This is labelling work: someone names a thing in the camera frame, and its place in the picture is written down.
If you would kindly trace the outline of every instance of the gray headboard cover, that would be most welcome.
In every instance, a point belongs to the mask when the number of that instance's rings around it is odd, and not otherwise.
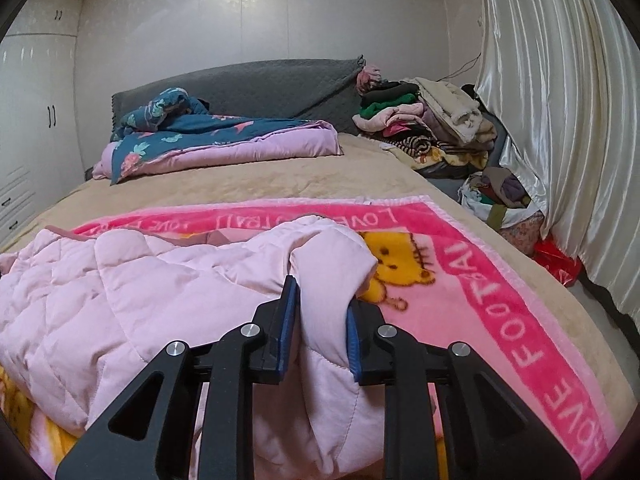
[[[360,108],[357,59],[278,59],[198,70],[155,81],[113,96],[113,123],[146,105],[162,90],[184,88],[210,103],[212,114],[325,120],[357,135],[351,117]]]

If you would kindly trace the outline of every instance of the white wardrobe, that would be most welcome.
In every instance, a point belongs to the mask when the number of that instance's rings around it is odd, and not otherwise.
[[[0,247],[84,181],[74,56],[81,0],[28,0],[0,43]]]

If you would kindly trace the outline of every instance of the folded comforter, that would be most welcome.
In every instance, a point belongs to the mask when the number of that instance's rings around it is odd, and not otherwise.
[[[132,133],[110,142],[93,177],[117,184],[144,174],[342,154],[338,133],[324,121],[195,115],[180,117],[172,127],[185,124],[192,133]]]
[[[168,342],[218,340],[279,297],[293,274],[300,338],[285,381],[255,387],[256,478],[337,478],[378,460],[383,445],[383,389],[353,381],[345,345],[347,305],[376,263],[363,238],[318,216],[233,244],[221,235],[46,229],[0,256],[0,364],[80,435]],[[202,418],[201,403],[194,467]]]

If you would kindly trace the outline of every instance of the yellow cartoon bear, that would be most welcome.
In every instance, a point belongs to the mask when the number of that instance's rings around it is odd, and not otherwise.
[[[371,253],[378,259],[376,273],[369,288],[360,297],[369,303],[386,303],[398,310],[406,310],[407,302],[402,298],[390,298],[385,283],[411,286],[415,283],[431,285],[435,276],[424,268],[426,262],[415,245],[410,233],[378,231],[360,233]]]
[[[2,412],[14,430],[20,443],[28,450],[31,444],[31,418],[34,405],[0,367],[0,393],[2,393]]]
[[[78,439],[60,428],[48,417],[46,419],[46,427],[53,460],[59,465],[66,454],[71,451],[71,448],[75,446]]]

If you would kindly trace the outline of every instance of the cartoon bear print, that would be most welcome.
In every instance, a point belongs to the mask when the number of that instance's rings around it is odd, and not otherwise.
[[[33,417],[34,404],[9,378],[9,375],[0,367],[0,394],[2,394],[2,412],[15,436],[21,444],[29,449],[31,443],[31,418]]]
[[[378,259],[376,273],[369,282],[367,291],[361,295],[361,300],[386,303],[398,310],[406,310],[407,302],[403,298],[390,298],[385,283],[411,286],[415,283],[431,285],[435,282],[433,271],[424,268],[429,263],[424,260],[411,233],[372,231],[360,235]]]

